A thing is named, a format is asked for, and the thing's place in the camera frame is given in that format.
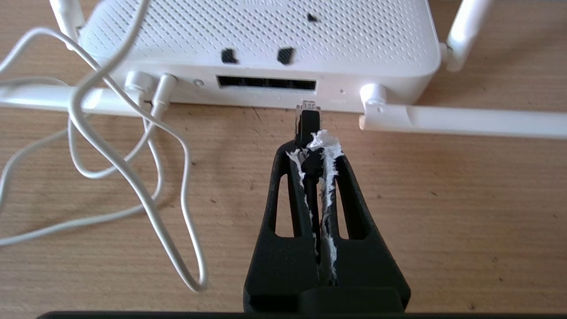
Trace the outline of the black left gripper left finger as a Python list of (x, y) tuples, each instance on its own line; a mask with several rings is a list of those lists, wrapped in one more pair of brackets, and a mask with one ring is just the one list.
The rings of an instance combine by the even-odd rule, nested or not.
[[(299, 296), (318, 286), (314, 232), (298, 165), (290, 158), (294, 141), (275, 154), (267, 204), (243, 287), (244, 311), (299, 311)], [(294, 235), (276, 234), (278, 195), (287, 177), (290, 217)]]

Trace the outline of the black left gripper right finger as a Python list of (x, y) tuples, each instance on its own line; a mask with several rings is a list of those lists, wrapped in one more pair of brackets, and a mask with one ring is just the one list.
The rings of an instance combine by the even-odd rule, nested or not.
[(322, 129), (320, 286), (310, 311), (405, 311), (411, 290), (363, 198), (338, 138)]

